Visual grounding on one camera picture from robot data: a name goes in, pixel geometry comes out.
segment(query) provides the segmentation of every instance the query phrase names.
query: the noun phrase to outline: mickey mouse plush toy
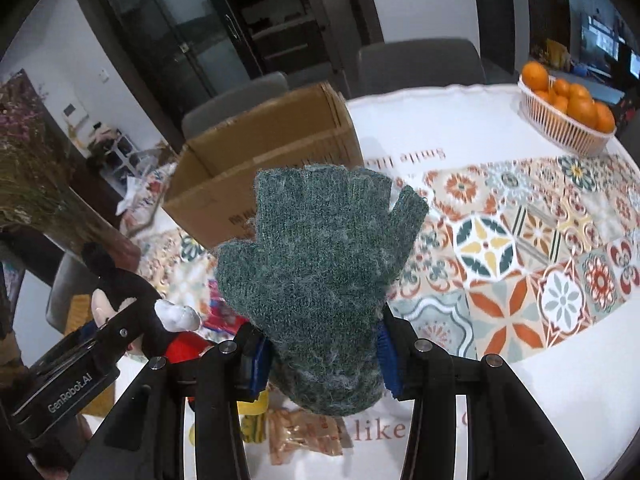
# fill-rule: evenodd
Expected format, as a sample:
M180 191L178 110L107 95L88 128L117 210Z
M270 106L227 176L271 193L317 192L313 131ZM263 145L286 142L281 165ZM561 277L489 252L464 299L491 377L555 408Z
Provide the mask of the mickey mouse plush toy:
M82 259L100 278L91 298L98 328L125 308L139 309L143 335L129 346L129 353L143 354L149 359L164 356L170 363L179 363L201 356L212 346L192 332L201 323L195 310L162 300L147 280L117 268L101 245L86 244Z

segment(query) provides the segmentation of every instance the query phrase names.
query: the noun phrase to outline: plush toy's black ear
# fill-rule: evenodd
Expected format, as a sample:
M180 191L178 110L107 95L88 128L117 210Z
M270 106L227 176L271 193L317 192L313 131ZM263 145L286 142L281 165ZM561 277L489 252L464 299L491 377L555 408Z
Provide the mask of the plush toy's black ear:
M116 264L109 253L96 242L84 244L82 260L88 269L98 277L103 277L115 270Z

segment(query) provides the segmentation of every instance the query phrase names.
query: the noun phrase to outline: gray knitted glove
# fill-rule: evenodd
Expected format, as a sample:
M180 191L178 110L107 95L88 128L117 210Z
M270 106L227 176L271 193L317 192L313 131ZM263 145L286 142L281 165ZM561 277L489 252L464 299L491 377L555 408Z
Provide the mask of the gray knitted glove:
M256 241L220 246L221 295L273 342L273 383L312 412L351 415L382 393L380 309L429 210L405 187L389 212L390 192L365 169L263 171Z

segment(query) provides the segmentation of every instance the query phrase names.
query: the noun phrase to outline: plush toy's face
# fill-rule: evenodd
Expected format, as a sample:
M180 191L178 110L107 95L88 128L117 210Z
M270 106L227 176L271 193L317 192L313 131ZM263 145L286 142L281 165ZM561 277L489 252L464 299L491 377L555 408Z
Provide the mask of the plush toy's face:
M94 316L95 324L98 328L101 328L112 317L117 316L119 312L122 312L129 305L135 303L136 298L127 298L122 302L118 310L115 310L107 295L99 288L94 290L94 294L91 296L91 313ZM142 336L135 339L127 348L127 352L135 355L143 355L142 353Z

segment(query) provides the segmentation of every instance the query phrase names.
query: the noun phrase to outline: basket of oranges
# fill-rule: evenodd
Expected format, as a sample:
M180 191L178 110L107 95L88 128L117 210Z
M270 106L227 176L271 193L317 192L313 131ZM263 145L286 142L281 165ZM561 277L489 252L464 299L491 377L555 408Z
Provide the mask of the basket of oranges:
M549 76L535 61L522 69L520 107L547 139L576 155L594 156L616 133L609 107L593 100L580 84Z

